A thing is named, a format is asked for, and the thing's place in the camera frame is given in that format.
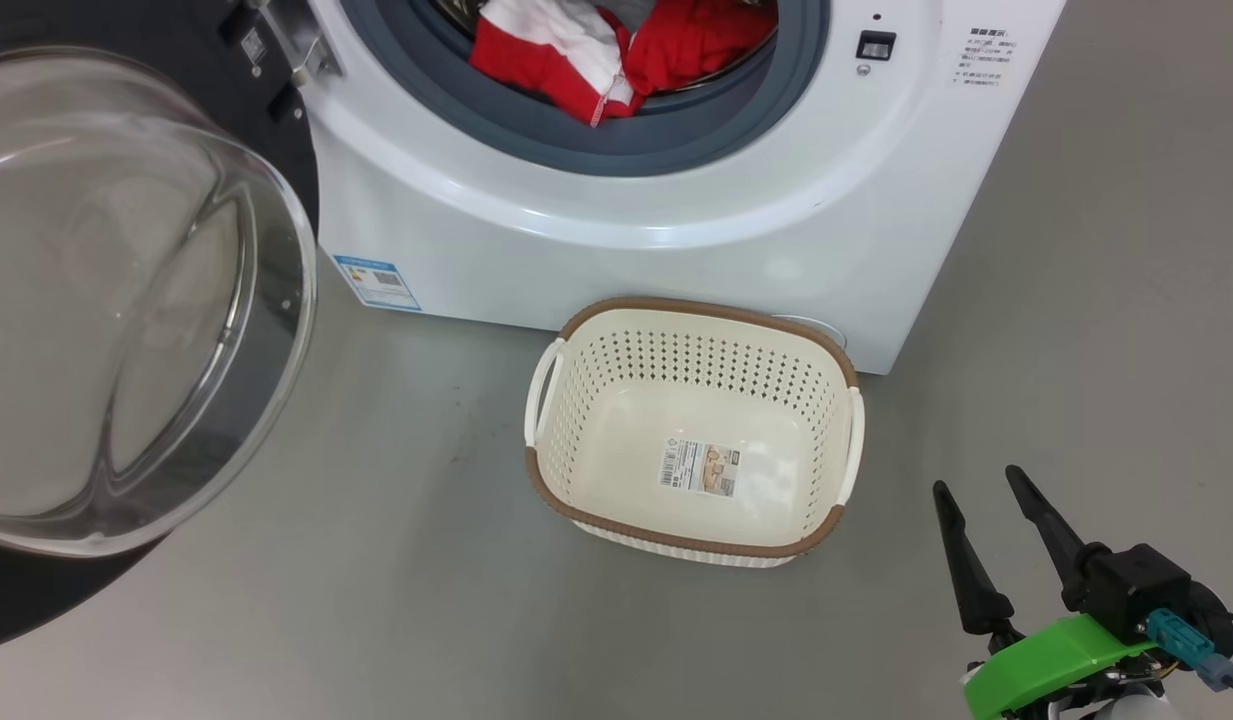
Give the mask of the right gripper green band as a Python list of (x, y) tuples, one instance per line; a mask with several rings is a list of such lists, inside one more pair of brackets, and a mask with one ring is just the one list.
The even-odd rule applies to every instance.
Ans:
[[(1088, 565), (1108, 555), (1104, 542), (1083, 542), (1023, 468), (1009, 465), (1005, 478), (1023, 518), (1031, 522), (1055, 575), (1069, 612), (1084, 612), (1090, 593)], [(1160, 650), (1170, 660), (1189, 660), (1189, 623), (1174, 612), (1152, 612), (1141, 624), (1143, 641), (1124, 644), (1086, 614), (1055, 621), (1041, 632), (1014, 628), (1014, 605), (988, 578), (967, 538), (965, 518), (948, 485), (933, 483), (933, 505), (951, 588), (963, 632), (986, 635), (991, 655), (963, 676), (965, 705), (973, 719), (1059, 719), (1095, 706), (1088, 719), (1175, 719), (1178, 711), (1150, 689), (1161, 669), (1120, 671), (1116, 665), (1143, 660)]]

